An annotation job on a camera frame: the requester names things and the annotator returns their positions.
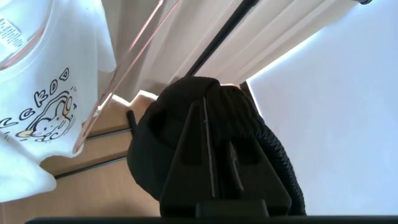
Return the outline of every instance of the clothing label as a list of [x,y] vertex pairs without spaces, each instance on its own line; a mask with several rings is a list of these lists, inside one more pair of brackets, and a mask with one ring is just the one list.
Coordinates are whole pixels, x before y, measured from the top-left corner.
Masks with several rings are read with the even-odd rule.
[[12,53],[27,44],[26,39],[3,15],[0,14],[0,43]]

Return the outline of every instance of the white t-shirt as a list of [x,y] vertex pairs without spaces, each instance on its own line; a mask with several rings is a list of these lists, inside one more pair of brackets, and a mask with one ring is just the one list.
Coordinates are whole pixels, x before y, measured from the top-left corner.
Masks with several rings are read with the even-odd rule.
[[101,1],[54,1],[38,43],[0,71],[0,202],[55,188],[39,164],[77,155],[73,145],[98,99],[98,70],[115,66]]

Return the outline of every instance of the wall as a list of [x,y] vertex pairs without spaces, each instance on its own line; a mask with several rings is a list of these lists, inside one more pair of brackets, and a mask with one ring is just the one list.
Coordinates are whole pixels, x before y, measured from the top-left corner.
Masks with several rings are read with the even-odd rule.
[[398,1],[357,5],[248,83],[308,214],[398,214]]

